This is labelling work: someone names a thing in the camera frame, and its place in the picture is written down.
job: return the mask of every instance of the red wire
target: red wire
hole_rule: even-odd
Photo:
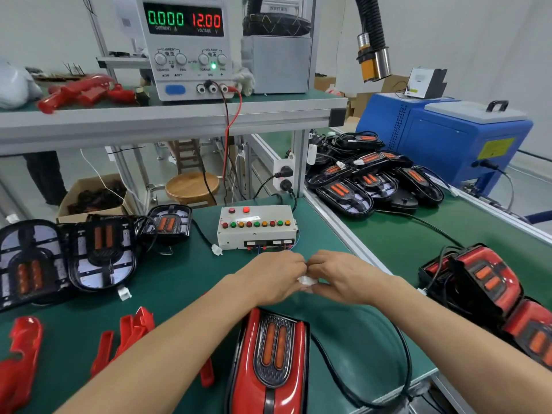
[[[229,91],[233,91],[234,93],[238,93],[238,96],[239,96],[239,106],[238,106],[238,111],[236,113],[236,115],[234,116],[234,119],[232,119],[231,123],[226,126],[226,131],[225,131],[225,134],[224,134],[224,137],[225,137],[225,147],[224,147],[224,164],[223,164],[223,180],[224,180],[224,177],[226,177],[226,162],[228,160],[228,136],[230,134],[230,127],[233,125],[233,123],[236,121],[236,119],[238,118],[238,115],[239,115],[239,112],[241,111],[241,106],[242,104],[244,103],[244,99],[242,98],[241,96],[241,93],[239,92],[239,90],[235,87],[228,87],[228,90]]]

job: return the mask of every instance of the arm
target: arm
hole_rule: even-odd
[[[291,251],[263,253],[134,344],[56,414],[172,412],[205,361],[253,307],[301,288],[306,265]]]
[[[373,305],[424,351],[479,414],[547,413],[552,372],[509,344],[346,253],[320,251],[307,275],[326,279],[312,291],[349,304]]]

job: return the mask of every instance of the hand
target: hand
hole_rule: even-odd
[[[393,276],[348,253],[320,250],[307,262],[307,276],[325,279],[329,285],[312,285],[317,295],[344,304],[375,305]]]
[[[297,279],[307,271],[305,259],[293,251],[262,253],[234,276],[252,293],[255,306],[277,304],[305,289]]]

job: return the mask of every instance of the person's left hand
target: person's left hand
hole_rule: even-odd
[[[255,306],[259,306],[277,304],[306,289],[297,280],[306,272],[303,256],[286,250],[262,253],[232,276],[252,293]]]

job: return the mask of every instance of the stool seat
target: stool seat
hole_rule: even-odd
[[[220,187],[218,177],[211,173],[205,173],[205,178],[214,195]],[[168,181],[165,186],[165,192],[169,198],[183,205],[198,202],[207,202],[209,206],[216,205],[205,186],[205,180],[203,180],[203,173],[201,172],[178,174]]]

